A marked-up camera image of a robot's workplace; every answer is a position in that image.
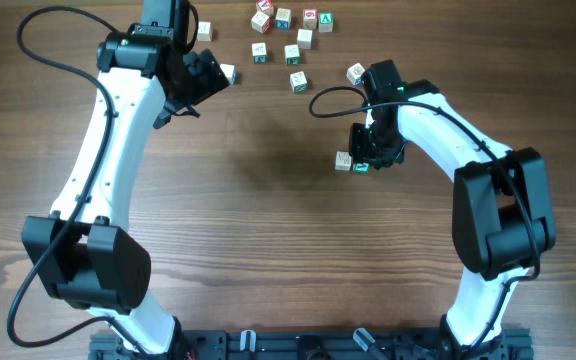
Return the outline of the green Z letter block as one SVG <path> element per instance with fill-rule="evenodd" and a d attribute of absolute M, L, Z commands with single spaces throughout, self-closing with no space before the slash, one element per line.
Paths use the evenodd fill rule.
<path fill-rule="evenodd" d="M 354 163 L 353 171 L 355 173 L 366 174 L 370 170 L 370 165 L 368 163 Z"/>

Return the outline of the red M letter block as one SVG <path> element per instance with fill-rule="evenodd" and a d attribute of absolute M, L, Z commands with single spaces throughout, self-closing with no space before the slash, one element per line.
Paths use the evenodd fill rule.
<path fill-rule="evenodd" d="M 351 171 L 352 157 L 349 152 L 337 151 L 335 156 L 335 169 L 337 171 Z"/>

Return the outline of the blue edged wooden block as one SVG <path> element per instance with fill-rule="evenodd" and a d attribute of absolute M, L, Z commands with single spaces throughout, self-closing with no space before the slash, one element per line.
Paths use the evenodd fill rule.
<path fill-rule="evenodd" d="M 234 65 L 221 64 L 220 68 L 230 84 L 236 83 L 237 69 Z"/>

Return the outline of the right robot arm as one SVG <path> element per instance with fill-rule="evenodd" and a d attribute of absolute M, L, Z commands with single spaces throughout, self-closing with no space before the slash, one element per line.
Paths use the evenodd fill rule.
<path fill-rule="evenodd" d="M 555 244 L 545 162 L 485 136 L 431 82 L 405 82 L 391 60 L 370 65 L 361 81 L 367 117 L 351 128 L 353 161 L 388 168 L 413 143 L 453 183 L 452 241 L 464 272 L 444 323 L 456 355 L 480 355 L 496 344 L 515 287 L 539 276 Z"/>

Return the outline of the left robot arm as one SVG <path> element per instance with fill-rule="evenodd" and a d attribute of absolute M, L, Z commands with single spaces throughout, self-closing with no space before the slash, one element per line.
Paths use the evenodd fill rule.
<path fill-rule="evenodd" d="M 111 29 L 97 50 L 96 103 L 74 168 L 45 217 L 29 217 L 22 244 L 30 279 L 117 334 L 132 359 L 190 359 L 178 319 L 150 293 L 151 258 L 128 232 L 137 170 L 150 133 L 225 89 L 210 51 L 195 52 L 196 8 L 148 1 L 139 22 Z"/>

